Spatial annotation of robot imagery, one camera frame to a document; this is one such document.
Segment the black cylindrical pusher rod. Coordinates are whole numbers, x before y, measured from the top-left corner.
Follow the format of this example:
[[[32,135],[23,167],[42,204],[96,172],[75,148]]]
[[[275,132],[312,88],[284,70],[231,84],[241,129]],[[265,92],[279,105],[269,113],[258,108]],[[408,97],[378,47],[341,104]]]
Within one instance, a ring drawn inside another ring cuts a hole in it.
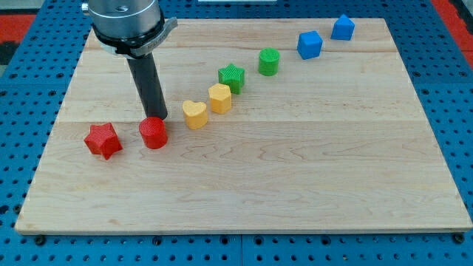
[[[165,120],[168,110],[153,55],[149,53],[139,59],[128,59],[127,63],[145,115]]]

